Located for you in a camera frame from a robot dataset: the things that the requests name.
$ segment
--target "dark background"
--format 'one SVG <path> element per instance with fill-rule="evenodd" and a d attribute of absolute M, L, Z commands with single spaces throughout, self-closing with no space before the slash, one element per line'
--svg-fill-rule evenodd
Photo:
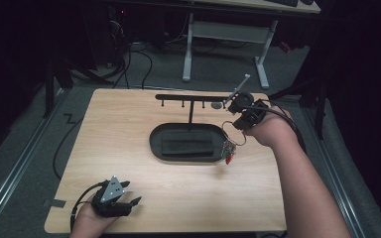
<path fill-rule="evenodd" d="M 317 2 L 324 16 L 346 21 L 318 36 L 317 25 L 283 21 L 273 45 L 312 47 L 295 85 L 324 80 L 345 144 L 381 207 L 381 1 Z M 0 143 L 43 85 L 46 63 L 55 55 L 87 68 L 113 62 L 112 49 L 103 47 L 111 45 L 101 44 L 110 41 L 104 14 L 89 19 L 87 11 L 75 4 L 0 0 Z M 177 34 L 185 18 L 151 9 L 130 8 L 127 14 L 126 33 L 160 48 L 168 40 L 164 32 Z M 337 57 L 327 60 L 335 49 Z M 316 85 L 298 93 L 312 90 Z"/>

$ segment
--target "desk leg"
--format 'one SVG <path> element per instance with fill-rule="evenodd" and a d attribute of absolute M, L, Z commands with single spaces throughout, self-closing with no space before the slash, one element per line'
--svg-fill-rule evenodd
<path fill-rule="evenodd" d="M 258 69 L 259 80 L 261 81 L 261 87 L 263 89 L 269 88 L 268 78 L 265 74 L 264 60 L 267 55 L 268 49 L 271 45 L 272 38 L 274 37 L 275 29 L 277 28 L 278 21 L 274 20 L 268 31 L 267 39 L 264 44 L 264 49 L 260 57 L 255 58 L 256 68 Z"/>
<path fill-rule="evenodd" d="M 190 23 L 188 26 L 188 48 L 185 55 L 184 76 L 183 81 L 191 80 L 191 40 L 193 36 L 193 13 L 190 13 Z"/>

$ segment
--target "human arm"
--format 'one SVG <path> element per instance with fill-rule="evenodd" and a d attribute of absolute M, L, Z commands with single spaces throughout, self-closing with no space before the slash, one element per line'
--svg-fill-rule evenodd
<path fill-rule="evenodd" d="M 267 113 L 244 133 L 274 152 L 290 237 L 351 237 L 336 202 L 287 122 Z"/>
<path fill-rule="evenodd" d="M 70 238 L 97 238 L 119 217 L 101 217 L 91 206 L 92 197 L 81 207 L 76 216 Z"/>

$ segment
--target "human hand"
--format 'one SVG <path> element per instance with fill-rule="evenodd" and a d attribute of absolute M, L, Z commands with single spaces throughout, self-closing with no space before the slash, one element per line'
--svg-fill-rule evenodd
<path fill-rule="evenodd" d="M 283 113 L 277 106 L 271 110 Z M 291 118 L 288 111 L 284 110 L 286 115 Z M 298 139 L 291 126 L 280 116 L 267 112 L 264 119 L 256 126 L 243 132 L 246 136 L 253 136 L 261 145 L 275 148 L 279 144 L 296 142 Z"/>
<path fill-rule="evenodd" d="M 94 238 L 99 237 L 113 222 L 119 217 L 102 217 L 95 213 L 91 206 L 91 201 L 94 195 L 92 195 L 88 201 L 81 207 L 78 215 L 76 216 L 75 223 L 73 225 L 71 238 Z"/>

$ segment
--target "forearm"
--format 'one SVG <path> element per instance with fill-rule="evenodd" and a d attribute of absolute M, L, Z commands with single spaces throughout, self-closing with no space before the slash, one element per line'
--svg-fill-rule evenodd
<path fill-rule="evenodd" d="M 350 237 L 332 195 L 295 140 L 272 147 L 291 237 Z"/>

